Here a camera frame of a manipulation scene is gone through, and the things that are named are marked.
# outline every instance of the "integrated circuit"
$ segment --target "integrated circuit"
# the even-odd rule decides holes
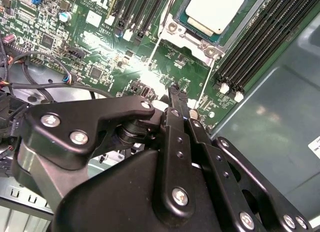
[[[62,10],[62,11],[69,11],[69,9],[70,9],[70,2],[69,1],[67,1],[67,0],[63,0],[63,1],[61,1],[61,3],[60,3],[60,10]]]
[[[102,75],[103,71],[101,69],[98,69],[96,67],[92,67],[92,70],[91,70],[91,77],[94,78],[94,79],[100,79],[101,75]]]
[[[2,0],[2,5],[6,8],[11,8],[12,1],[11,0]]]
[[[48,49],[51,49],[52,46],[54,45],[54,42],[55,42],[54,38],[44,33],[40,44],[43,45],[44,47],[47,47]]]

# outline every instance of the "black cable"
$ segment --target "black cable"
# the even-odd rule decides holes
[[[72,76],[71,73],[69,72],[69,70],[58,60],[56,59],[55,57],[53,57],[52,55],[50,54],[47,54],[47,53],[43,53],[43,52],[38,52],[38,51],[29,51],[29,52],[25,52],[25,53],[22,53],[16,57],[13,58],[12,62],[10,63],[9,65],[9,70],[11,69],[12,65],[17,62],[18,60],[22,59],[23,57],[26,57],[26,56],[31,56],[31,55],[43,55],[43,56],[46,56],[48,58],[50,58],[51,60],[53,60],[55,63],[57,63],[63,70],[64,72],[68,75],[68,76]]]
[[[92,100],[95,100],[96,99],[96,95],[94,92],[90,91],[90,96],[91,96],[91,99]]]
[[[92,88],[81,84],[73,84],[69,85],[66,83],[46,83],[46,84],[24,84],[24,83],[12,83],[9,85],[4,85],[12,87],[16,90],[40,90],[40,89],[52,89],[52,88],[74,88],[74,89],[81,89],[91,91],[97,94],[100,94],[107,98],[113,98],[112,94],[107,91],[103,91],[98,88]]]
[[[0,35],[0,49],[1,49],[0,54],[2,54],[2,61],[4,66],[4,81],[7,81],[9,76],[8,57],[5,50],[5,44],[4,44],[4,41],[2,40],[1,35]]]
[[[162,22],[162,26],[166,26],[166,22],[167,22],[170,10],[171,10],[172,6],[174,5],[174,2],[175,2],[175,0],[170,0],[169,5],[168,5],[168,10],[166,11],[165,16],[164,16],[164,20]]]
[[[22,71],[23,71],[23,74],[24,76],[26,77],[26,79],[30,82],[30,84],[32,85],[38,85],[38,83],[32,78],[32,76],[30,75],[30,72],[29,72],[29,69],[28,69],[28,66],[23,63],[22,64]],[[43,95],[43,97],[49,102],[49,103],[52,103],[54,102],[54,98],[52,97],[52,95],[46,91],[45,89],[38,89],[38,91]]]

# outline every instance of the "gray metal panel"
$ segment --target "gray metal panel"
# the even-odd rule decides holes
[[[228,138],[309,220],[320,215],[320,15],[216,133]]]

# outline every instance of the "white sticker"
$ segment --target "white sticker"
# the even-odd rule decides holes
[[[98,15],[97,13],[89,10],[88,16],[86,17],[85,22],[95,26],[99,27],[102,17]]]
[[[320,159],[320,136],[312,141],[308,147]]]

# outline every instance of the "metal lever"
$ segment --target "metal lever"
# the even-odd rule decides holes
[[[162,117],[162,143],[154,184],[152,206],[157,217],[170,227],[185,224],[195,213],[196,200],[192,184],[192,159],[189,136],[184,132],[183,105],[179,93],[171,93],[174,107]]]

